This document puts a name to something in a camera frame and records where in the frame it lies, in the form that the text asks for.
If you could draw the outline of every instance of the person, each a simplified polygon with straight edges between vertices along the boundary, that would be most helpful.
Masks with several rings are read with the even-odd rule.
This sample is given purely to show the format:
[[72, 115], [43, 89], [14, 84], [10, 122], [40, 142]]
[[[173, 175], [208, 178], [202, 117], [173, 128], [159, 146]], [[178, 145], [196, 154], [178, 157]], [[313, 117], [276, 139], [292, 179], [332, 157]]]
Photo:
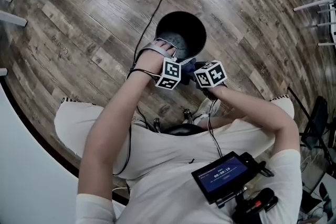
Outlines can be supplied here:
[[[155, 45], [170, 55], [174, 53], [174, 48], [163, 41]], [[159, 74], [162, 64], [161, 54], [146, 50], [136, 68]], [[222, 209], [209, 205], [191, 175], [219, 158], [206, 124], [211, 102], [205, 100], [194, 114], [194, 124], [204, 132], [190, 136], [154, 133], [134, 113], [150, 80], [146, 73], [131, 73], [104, 109], [69, 99], [61, 104], [55, 118], [57, 135], [82, 158], [77, 223], [233, 223], [235, 199]], [[299, 133], [290, 99], [283, 95], [268, 102], [224, 86], [209, 91], [235, 109], [225, 118], [211, 118], [223, 155], [248, 152], [255, 158], [274, 144], [267, 167], [275, 176], [261, 176], [254, 185], [255, 192], [271, 188], [279, 199], [269, 212], [260, 212], [262, 223], [296, 223], [302, 184]], [[220, 101], [215, 103], [214, 112]], [[131, 187], [129, 203], [118, 220], [111, 202], [113, 173]]]

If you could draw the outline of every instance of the device screen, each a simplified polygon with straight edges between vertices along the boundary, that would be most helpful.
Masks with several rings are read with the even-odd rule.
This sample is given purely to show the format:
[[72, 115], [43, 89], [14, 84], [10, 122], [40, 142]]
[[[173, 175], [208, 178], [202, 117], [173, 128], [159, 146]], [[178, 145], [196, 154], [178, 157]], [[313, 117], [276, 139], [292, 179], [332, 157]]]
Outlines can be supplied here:
[[218, 187], [222, 187], [247, 169], [240, 160], [236, 157], [231, 157], [226, 162], [199, 175], [198, 178], [206, 191], [210, 192]]

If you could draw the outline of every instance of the white t-shirt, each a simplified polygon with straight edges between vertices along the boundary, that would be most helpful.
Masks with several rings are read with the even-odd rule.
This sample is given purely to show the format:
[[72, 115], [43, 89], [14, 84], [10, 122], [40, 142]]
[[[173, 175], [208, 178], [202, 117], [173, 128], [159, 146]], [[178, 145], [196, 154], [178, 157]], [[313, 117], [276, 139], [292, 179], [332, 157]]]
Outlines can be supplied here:
[[[76, 224], [233, 223], [235, 199], [222, 209], [209, 205], [191, 175], [207, 164], [167, 164], [153, 170], [133, 186], [129, 204], [118, 220], [111, 201], [79, 194]], [[300, 153], [281, 151], [269, 160], [267, 167], [275, 176], [261, 177], [255, 191], [269, 187], [279, 200], [270, 211], [260, 213], [262, 223], [296, 223], [302, 196]]]

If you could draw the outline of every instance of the wooden floor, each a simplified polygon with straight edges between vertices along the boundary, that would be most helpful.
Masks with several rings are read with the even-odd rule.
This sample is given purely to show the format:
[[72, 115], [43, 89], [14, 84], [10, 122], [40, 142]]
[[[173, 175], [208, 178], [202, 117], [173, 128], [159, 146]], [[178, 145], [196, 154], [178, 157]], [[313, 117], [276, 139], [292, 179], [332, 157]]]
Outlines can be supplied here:
[[[28, 20], [25, 28], [1, 23], [0, 67], [6, 82], [36, 129], [78, 167], [58, 141], [54, 117], [64, 96], [105, 106], [123, 84], [135, 45], [159, 0], [13, 0], [0, 8]], [[322, 95], [336, 104], [336, 60], [326, 20], [316, 9], [294, 13], [312, 0], [164, 0], [141, 45], [154, 38], [165, 14], [184, 10], [197, 15], [207, 31], [202, 60], [220, 60], [230, 88], [265, 99], [291, 86], [311, 110]], [[164, 126], [180, 123], [183, 109], [196, 110], [204, 99], [193, 85], [174, 91], [151, 85], [140, 108]], [[222, 113], [229, 110], [222, 107]], [[305, 124], [296, 105], [296, 122]]]

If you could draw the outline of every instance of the person's left hand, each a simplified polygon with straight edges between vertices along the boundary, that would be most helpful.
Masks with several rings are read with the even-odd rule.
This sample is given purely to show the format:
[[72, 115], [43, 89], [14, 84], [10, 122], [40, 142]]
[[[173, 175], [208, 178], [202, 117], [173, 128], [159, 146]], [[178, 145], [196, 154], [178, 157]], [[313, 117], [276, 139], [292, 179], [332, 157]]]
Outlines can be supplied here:
[[[176, 48], [172, 48], [170, 44], [164, 41], [154, 41], [153, 44], [166, 50], [170, 55], [173, 55], [176, 50]], [[163, 65], [163, 58], [164, 56], [155, 50], [145, 50], [141, 53], [135, 65], [135, 69], [139, 68], [154, 74], [160, 74]]]

